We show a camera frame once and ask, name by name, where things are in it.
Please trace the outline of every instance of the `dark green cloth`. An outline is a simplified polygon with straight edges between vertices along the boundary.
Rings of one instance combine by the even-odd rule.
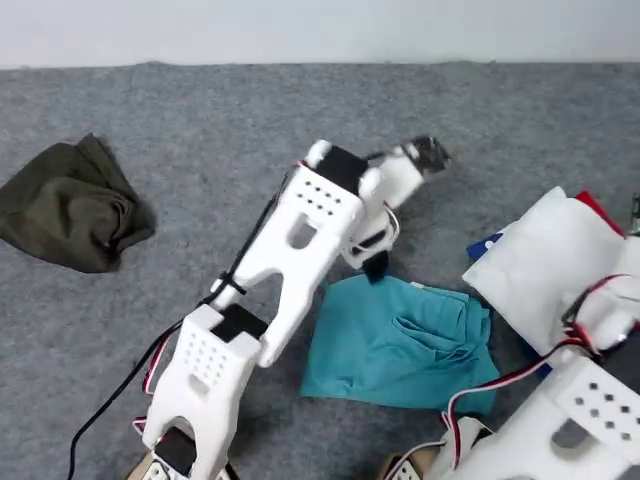
[[[152,234],[150,212],[92,134],[47,148],[0,188],[0,238],[81,272],[114,270]]]

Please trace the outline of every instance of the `white wire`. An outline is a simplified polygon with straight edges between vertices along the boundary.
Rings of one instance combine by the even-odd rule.
[[[407,460],[407,458],[409,458],[411,455],[416,453],[418,450],[422,450],[423,448],[428,448],[428,447],[442,447],[445,443],[446,442],[438,441],[438,442],[428,442],[428,443],[422,443],[420,445],[416,445],[407,453],[405,453],[400,458],[400,460],[396,462],[396,464],[393,466],[391,470],[389,470],[389,473],[387,473],[387,475],[384,477],[383,480],[391,480],[395,476],[395,474],[398,473],[398,470],[400,470],[400,468],[402,467],[402,464]]]
[[[169,339],[165,340],[160,346],[160,351],[158,352],[155,361],[149,366],[149,371],[144,381],[144,393],[147,395],[153,395],[154,391],[150,390],[151,384],[153,383],[153,376],[158,369],[158,365],[160,364],[160,359],[162,358],[162,354],[164,353],[165,348],[167,348],[167,343]]]
[[[576,347],[576,348],[581,348],[582,350],[584,350],[585,352],[589,353],[589,350],[581,345],[577,345],[577,344],[573,344],[573,343],[568,343],[566,345],[563,345],[561,347],[554,347],[557,348],[557,350],[554,353],[557,353],[558,351],[566,348],[566,347]],[[480,392],[489,392],[492,390],[497,390],[498,388],[502,388],[502,387],[506,387],[507,385],[511,385],[512,383],[518,382],[520,380],[522,380],[523,378],[528,377],[529,375],[531,375],[532,373],[534,373],[535,371],[537,371],[540,367],[542,367],[543,365],[545,365],[547,362],[549,361],[549,358],[542,357],[540,360],[538,360],[536,363],[531,364],[526,370],[523,370],[519,375],[515,375],[511,378],[508,378],[506,380],[503,380],[502,382],[499,383],[495,383],[493,385],[487,385],[485,387],[474,387],[474,388],[467,388],[465,390],[460,390],[458,393],[456,393],[454,396],[451,397],[451,399],[449,400],[449,405],[447,406],[447,420],[449,423],[449,429],[452,428],[452,422],[454,421],[454,412],[453,412],[453,406],[454,403],[456,402],[456,400],[460,397],[462,397],[463,395],[467,395],[469,393],[480,393]],[[453,435],[453,441],[454,441],[454,457],[453,457],[453,469],[455,470],[455,468],[458,466],[458,462],[460,461],[460,455],[461,455],[461,449],[462,446],[457,444],[456,439],[455,439],[455,435]]]
[[[144,426],[146,425],[146,423],[147,423],[146,418],[136,418],[131,422],[131,426],[136,432],[142,435],[144,432]]]
[[[387,215],[389,215],[389,218],[392,221],[393,236],[391,237],[391,243],[393,244],[400,236],[400,222],[398,221],[398,217],[396,217],[396,214],[393,213],[393,210],[391,210],[391,208],[389,208],[386,203],[384,204],[384,209],[386,210]],[[351,248],[355,248],[361,252],[370,252],[372,250],[375,250],[374,248],[363,247],[353,242],[351,242]]]
[[[396,214],[393,213],[393,210],[391,210],[389,205],[387,205],[386,203],[384,204],[384,209],[387,211],[387,215],[389,215],[389,217],[393,220],[393,223],[395,224],[394,234],[391,240],[391,243],[394,243],[400,236],[400,222],[398,221],[398,217],[396,217]]]

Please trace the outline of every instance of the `red fabric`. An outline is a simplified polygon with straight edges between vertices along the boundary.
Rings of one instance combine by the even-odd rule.
[[[613,220],[611,220],[611,218],[609,218],[609,215],[607,215],[607,212],[604,211],[604,208],[602,208],[600,204],[596,202],[596,200],[588,191],[585,190],[584,192],[580,192],[578,195],[576,195],[576,200],[579,200],[590,207],[594,212],[600,215],[600,218],[607,222],[607,224],[613,229],[614,232],[624,237],[624,232],[622,231],[622,229]]]

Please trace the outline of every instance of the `teal cloth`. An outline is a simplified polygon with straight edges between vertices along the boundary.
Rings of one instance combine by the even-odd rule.
[[[446,410],[456,392],[494,380],[489,311],[464,293],[364,275],[331,285],[316,322],[304,396]],[[459,412],[488,413],[492,392]]]

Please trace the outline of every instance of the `crumpled cloth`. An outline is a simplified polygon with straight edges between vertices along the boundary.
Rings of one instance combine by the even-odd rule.
[[[453,394],[498,377],[490,328],[489,311],[464,293],[342,280],[326,291],[301,393],[445,410]],[[493,398],[467,395],[456,410],[487,413]]]
[[[0,238],[48,262],[107,272],[151,235],[150,212],[92,134],[47,148],[0,188]]]

